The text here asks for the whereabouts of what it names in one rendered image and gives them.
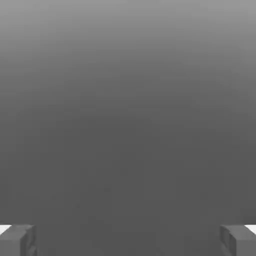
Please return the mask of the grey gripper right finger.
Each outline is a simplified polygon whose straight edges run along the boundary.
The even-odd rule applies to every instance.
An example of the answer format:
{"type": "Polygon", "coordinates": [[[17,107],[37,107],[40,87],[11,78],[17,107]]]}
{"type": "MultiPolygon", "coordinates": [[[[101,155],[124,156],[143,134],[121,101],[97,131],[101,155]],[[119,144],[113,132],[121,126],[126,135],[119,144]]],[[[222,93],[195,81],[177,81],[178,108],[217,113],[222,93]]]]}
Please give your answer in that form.
{"type": "Polygon", "coordinates": [[[256,256],[256,224],[221,225],[222,256],[256,256]]]}

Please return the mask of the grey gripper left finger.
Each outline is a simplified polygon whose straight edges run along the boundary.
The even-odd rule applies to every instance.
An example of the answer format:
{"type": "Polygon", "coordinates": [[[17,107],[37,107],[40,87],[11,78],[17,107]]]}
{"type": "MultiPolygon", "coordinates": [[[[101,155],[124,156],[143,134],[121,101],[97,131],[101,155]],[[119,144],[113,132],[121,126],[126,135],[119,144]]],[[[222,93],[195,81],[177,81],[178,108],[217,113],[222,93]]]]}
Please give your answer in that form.
{"type": "Polygon", "coordinates": [[[37,227],[0,224],[0,256],[38,256],[37,227]]]}

